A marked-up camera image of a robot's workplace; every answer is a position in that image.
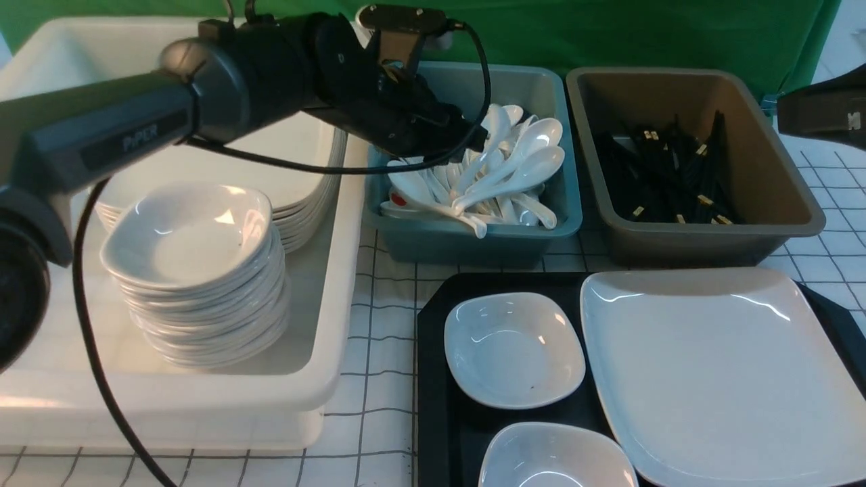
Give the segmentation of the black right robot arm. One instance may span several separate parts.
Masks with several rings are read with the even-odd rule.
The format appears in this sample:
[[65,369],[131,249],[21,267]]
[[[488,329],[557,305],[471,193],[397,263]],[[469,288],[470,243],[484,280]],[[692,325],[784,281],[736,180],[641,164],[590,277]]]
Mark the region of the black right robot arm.
[[865,65],[777,99],[782,135],[865,150]]

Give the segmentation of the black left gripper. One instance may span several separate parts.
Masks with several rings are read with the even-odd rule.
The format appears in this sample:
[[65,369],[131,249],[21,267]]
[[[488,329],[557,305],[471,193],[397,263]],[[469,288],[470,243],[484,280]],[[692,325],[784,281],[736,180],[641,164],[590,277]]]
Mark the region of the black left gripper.
[[427,160],[480,148],[485,135],[425,81],[378,64],[319,67],[318,118],[387,154]]

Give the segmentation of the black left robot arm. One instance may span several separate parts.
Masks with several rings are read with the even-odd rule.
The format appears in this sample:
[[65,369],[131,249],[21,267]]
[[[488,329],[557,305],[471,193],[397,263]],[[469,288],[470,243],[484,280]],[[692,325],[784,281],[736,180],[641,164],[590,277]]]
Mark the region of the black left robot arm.
[[325,168],[252,154],[230,143],[297,113],[398,158],[420,156],[406,170],[448,164],[480,151],[490,101],[466,119],[439,101],[417,76],[426,37],[464,30],[480,61],[476,31],[434,10],[427,28],[402,19],[407,34],[397,65],[383,64],[393,46],[375,30],[363,47],[346,16],[315,12],[277,19],[246,6],[246,22],[199,22],[198,34],[165,47],[145,74],[40,93],[2,103],[2,368],[11,366],[40,329],[51,280],[47,266],[81,261],[85,230],[74,230],[69,203],[115,173],[171,145],[313,175],[387,175],[389,168]]

